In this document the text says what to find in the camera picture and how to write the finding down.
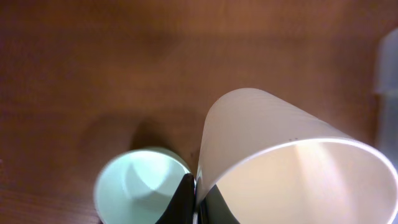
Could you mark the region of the cream plastic cup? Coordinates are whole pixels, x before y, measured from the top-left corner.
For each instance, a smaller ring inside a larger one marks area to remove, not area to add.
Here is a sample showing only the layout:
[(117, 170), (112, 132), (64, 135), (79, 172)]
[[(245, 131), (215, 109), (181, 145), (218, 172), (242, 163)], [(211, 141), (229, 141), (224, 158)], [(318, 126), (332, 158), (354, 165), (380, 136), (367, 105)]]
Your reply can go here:
[(217, 187), (240, 223), (391, 224), (397, 171), (377, 149), (255, 88), (210, 108), (197, 202)]

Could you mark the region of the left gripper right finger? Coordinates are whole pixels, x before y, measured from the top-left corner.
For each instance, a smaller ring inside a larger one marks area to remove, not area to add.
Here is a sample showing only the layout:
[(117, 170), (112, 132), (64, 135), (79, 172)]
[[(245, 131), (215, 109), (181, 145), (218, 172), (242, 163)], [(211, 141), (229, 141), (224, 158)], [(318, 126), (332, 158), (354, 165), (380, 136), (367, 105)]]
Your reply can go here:
[(201, 201), (198, 211), (199, 224), (239, 224), (215, 185)]

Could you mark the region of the green plastic cup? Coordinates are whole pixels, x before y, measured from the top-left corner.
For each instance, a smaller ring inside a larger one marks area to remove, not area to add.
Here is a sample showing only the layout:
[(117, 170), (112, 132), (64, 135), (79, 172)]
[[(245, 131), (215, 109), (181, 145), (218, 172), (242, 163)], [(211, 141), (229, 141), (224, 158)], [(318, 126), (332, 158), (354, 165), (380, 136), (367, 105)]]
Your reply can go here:
[(191, 173), (187, 163), (163, 147), (134, 149), (111, 159), (93, 189), (102, 223), (155, 223), (180, 181)]

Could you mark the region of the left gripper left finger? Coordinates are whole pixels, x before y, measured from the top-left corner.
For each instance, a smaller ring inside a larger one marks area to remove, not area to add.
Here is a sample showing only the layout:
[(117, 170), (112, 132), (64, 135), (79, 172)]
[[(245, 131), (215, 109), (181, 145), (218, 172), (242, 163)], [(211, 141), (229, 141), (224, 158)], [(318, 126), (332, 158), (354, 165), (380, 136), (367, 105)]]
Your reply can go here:
[(170, 203), (155, 224), (192, 224), (195, 206), (195, 178), (185, 174)]

